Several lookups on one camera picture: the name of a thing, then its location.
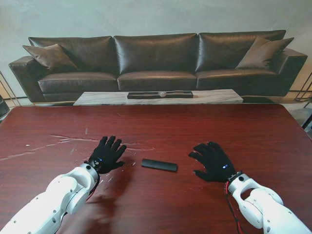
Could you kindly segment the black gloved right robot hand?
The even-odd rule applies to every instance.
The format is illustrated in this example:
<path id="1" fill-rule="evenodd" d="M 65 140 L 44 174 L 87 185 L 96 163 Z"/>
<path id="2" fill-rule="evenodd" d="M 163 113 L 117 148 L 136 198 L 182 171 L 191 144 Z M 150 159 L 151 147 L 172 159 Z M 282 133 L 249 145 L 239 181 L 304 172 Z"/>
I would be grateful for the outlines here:
<path id="1" fill-rule="evenodd" d="M 221 146 L 215 142 L 195 146 L 189 157 L 203 165 L 205 171 L 194 170 L 194 174 L 207 182 L 225 183 L 236 174 L 234 165 Z"/>

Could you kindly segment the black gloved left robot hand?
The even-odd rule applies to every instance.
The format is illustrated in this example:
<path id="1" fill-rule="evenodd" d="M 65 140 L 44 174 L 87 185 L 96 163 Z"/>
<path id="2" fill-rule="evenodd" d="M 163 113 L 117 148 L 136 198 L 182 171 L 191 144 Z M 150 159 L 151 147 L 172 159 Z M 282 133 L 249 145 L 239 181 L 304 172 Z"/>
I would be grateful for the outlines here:
<path id="1" fill-rule="evenodd" d="M 125 163 L 120 160 L 127 149 L 122 145 L 121 139 L 115 136 L 103 136 L 98 146 L 94 149 L 87 163 L 99 174 L 107 174 L 110 171 L 122 167 Z"/>

